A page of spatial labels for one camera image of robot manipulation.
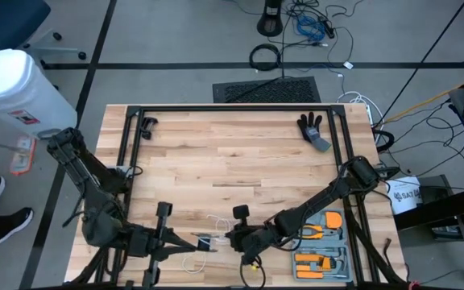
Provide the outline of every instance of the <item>wooden tabletop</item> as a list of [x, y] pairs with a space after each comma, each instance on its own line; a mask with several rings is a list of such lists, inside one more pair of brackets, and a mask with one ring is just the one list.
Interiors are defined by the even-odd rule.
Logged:
[[[348, 104], [346, 117], [355, 155], [379, 162], [363, 105]], [[97, 142], [96, 157], [104, 164], [116, 164], [127, 105], [108, 105]], [[240, 112], [148, 112], [155, 117], [152, 139], [141, 140], [137, 165], [144, 174], [135, 177], [129, 220], [155, 227], [155, 209], [159, 201], [173, 203], [168, 226], [179, 236], [196, 244], [192, 232], [222, 234], [215, 215], [235, 222], [232, 208], [250, 206], [250, 223], [261, 223], [282, 209], [291, 208], [321, 191], [337, 176], [332, 148], [325, 153], [302, 140], [296, 126], [298, 111]], [[342, 131], [337, 118], [339, 142], [346, 161]], [[132, 124], [125, 164], [128, 164], [135, 125]], [[321, 136], [330, 141], [329, 124], [324, 115]], [[381, 185], [379, 191], [385, 192]], [[404, 258], [389, 202], [377, 194], [368, 194], [365, 206], [375, 247], [382, 254], [386, 238], [392, 240], [388, 257], [400, 277], [405, 278]], [[330, 208], [342, 209], [336, 201]], [[370, 279], [366, 252], [359, 251], [365, 280]], [[162, 262], [159, 286], [238, 286], [240, 254], [224, 242], [216, 242], [216, 253], [172, 255]], [[87, 265], [96, 248], [88, 246], [81, 224], [72, 246], [66, 280], [76, 277]], [[267, 286], [340, 286], [341, 283], [301, 283], [292, 277], [291, 256], [270, 248], [261, 254], [267, 273]], [[149, 259], [129, 258], [119, 283], [134, 280], [140, 284]], [[197, 271], [189, 274], [182, 268]], [[251, 285], [261, 281], [260, 273], [245, 268]]]

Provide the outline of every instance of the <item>black glove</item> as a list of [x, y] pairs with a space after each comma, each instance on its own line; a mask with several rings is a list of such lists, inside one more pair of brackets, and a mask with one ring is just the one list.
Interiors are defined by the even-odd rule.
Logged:
[[302, 114], [300, 120], [296, 120], [296, 124], [302, 132], [304, 140], [311, 143], [318, 151], [325, 152], [330, 147], [330, 143], [320, 137], [320, 123], [323, 117], [318, 115], [314, 119], [314, 113], [309, 113], [309, 118]]

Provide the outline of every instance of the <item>concrete floor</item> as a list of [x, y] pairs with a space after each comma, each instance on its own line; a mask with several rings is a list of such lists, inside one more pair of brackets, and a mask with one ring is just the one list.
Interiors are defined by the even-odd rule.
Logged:
[[[248, 11], [259, 11], [262, 6], [260, 0], [238, 2]], [[40, 30], [54, 27], [64, 36], [61, 45], [78, 47], [87, 52], [88, 58], [82, 61], [75, 56], [52, 56], [46, 61], [59, 64], [89, 63], [110, 0], [48, 0], [48, 3], [52, 6], [52, 13]], [[354, 1], [320, 3], [321, 10], [328, 3], [351, 9]], [[365, 0], [357, 6], [353, 17], [338, 16], [333, 20], [333, 25], [347, 27], [354, 37], [351, 62], [420, 62], [462, 3], [463, 0]], [[117, 0], [99, 63], [244, 63], [254, 46], [266, 42], [266, 38], [255, 30], [258, 18], [242, 13], [232, 2], [217, 0]], [[338, 45], [331, 54], [331, 60], [337, 62], [345, 59], [350, 47], [349, 36], [344, 31], [339, 33]], [[291, 31], [286, 32], [286, 42], [300, 39]], [[288, 49], [285, 61], [326, 61], [329, 48]], [[464, 8], [425, 59], [425, 62], [462, 61]], [[413, 74], [413, 69], [400, 68], [354, 67], [350, 71], [340, 71], [345, 75], [345, 90], [355, 90], [368, 96], [382, 111], [390, 106]], [[49, 70], [46, 73], [50, 81], [60, 87], [64, 97], [76, 107], [87, 71]], [[267, 80], [279, 74], [279, 71], [256, 72], [237, 68], [98, 69], [81, 119], [81, 130], [87, 145], [93, 150], [107, 104], [209, 103], [213, 101], [213, 83]], [[289, 69], [287, 75], [314, 76], [323, 102], [335, 102], [341, 94], [341, 79], [325, 69], [309, 72]], [[462, 82], [464, 69], [421, 69], [389, 115]], [[448, 109], [439, 112], [438, 116], [452, 124], [458, 123], [456, 116]], [[414, 122], [409, 118], [387, 128], [400, 136]], [[0, 143], [13, 144], [17, 136], [18, 132], [0, 123]], [[399, 141], [394, 150], [424, 139], [447, 138], [444, 130], [419, 126]], [[460, 135], [454, 146], [460, 147], [463, 143], [464, 135]], [[409, 168], [419, 173], [452, 154], [449, 148], [425, 145], [397, 154], [396, 158], [402, 169]], [[56, 174], [56, 163], [46, 153], [43, 144], [38, 146], [33, 169], [26, 175], [16, 177], [8, 172], [10, 158], [10, 152], [0, 149], [0, 175], [4, 175], [8, 182], [0, 202], [0, 214], [31, 206], [36, 216], [23, 232], [0, 245], [0, 289], [3, 290], [19, 288]], [[385, 155], [381, 155], [381, 159], [391, 163]], [[464, 187], [464, 160], [454, 158], [427, 176], [438, 174], [446, 174], [452, 186]], [[70, 214], [77, 194], [71, 181], [64, 180], [33, 287], [60, 285], [64, 281], [76, 225], [72, 223], [67, 228], [60, 225]], [[428, 286], [464, 288], [463, 242], [434, 242], [425, 229], [400, 232], [400, 239], [410, 267], [411, 280], [425, 281], [458, 269], [463, 271]]]

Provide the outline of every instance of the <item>white wire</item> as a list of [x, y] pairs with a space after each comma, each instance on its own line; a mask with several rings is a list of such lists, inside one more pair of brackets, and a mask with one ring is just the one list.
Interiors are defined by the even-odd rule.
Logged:
[[[220, 222], [223, 223], [223, 225], [225, 226], [225, 230], [223, 231], [223, 234], [220, 234], [219, 238], [214, 238], [214, 239], [216, 239], [216, 242], [228, 243], [227, 238], [225, 238], [225, 233], [232, 230], [232, 223], [229, 220], [227, 220], [226, 218], [219, 217], [219, 216], [213, 215], [213, 214], [207, 214], [207, 218], [216, 218], [216, 224], [215, 224], [216, 231], [218, 231], [218, 229], [219, 229]], [[207, 241], [205, 241], [204, 239], [202, 239], [200, 237], [198, 237], [198, 241], [203, 242], [203, 243], [210, 246], [210, 242], [207, 242]], [[188, 268], [186, 268], [185, 267], [185, 261], [187, 261], [187, 259], [189, 259], [190, 257], [193, 257], [195, 254], [196, 254], [196, 252], [191, 253], [189, 255], [186, 255], [184, 257], [184, 259], [182, 260], [182, 269], [184, 269], [184, 271], [188, 272], [189, 274], [200, 273], [203, 270], [203, 268], [205, 268], [205, 264], [207, 263], [207, 253], [204, 252], [204, 253], [202, 253], [203, 254], [203, 264], [201, 265], [201, 267], [198, 270], [191, 271]]]
[[[379, 113], [379, 116], [381, 117], [381, 119], [383, 120], [382, 121], [382, 124], [384, 124], [384, 119], [383, 119], [383, 112], [381, 112], [381, 110], [379, 109], [379, 107], [367, 96], [363, 96], [362, 94], [358, 93], [358, 92], [355, 92], [355, 91], [350, 91], [350, 92], [346, 92], [344, 94], [342, 94], [341, 96], [338, 97], [338, 99], [336, 100], [337, 103], [339, 103], [341, 101], [341, 99], [349, 94], [355, 94], [355, 98], [351, 99], [349, 101], [349, 103], [355, 103], [355, 104], [358, 104], [358, 103], [364, 103], [365, 105], [368, 105], [367, 104], [367, 101], [369, 101], [373, 107], [377, 110], [377, 113]], [[379, 139], [380, 139], [380, 135], [377, 135], [377, 138], [375, 138], [375, 144], [377, 144], [379, 142]]]

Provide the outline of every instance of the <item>white bucket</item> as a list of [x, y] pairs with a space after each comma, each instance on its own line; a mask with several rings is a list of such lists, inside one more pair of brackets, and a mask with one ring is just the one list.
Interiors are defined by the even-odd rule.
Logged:
[[0, 51], [0, 119], [37, 139], [77, 125], [77, 112], [23, 51]]

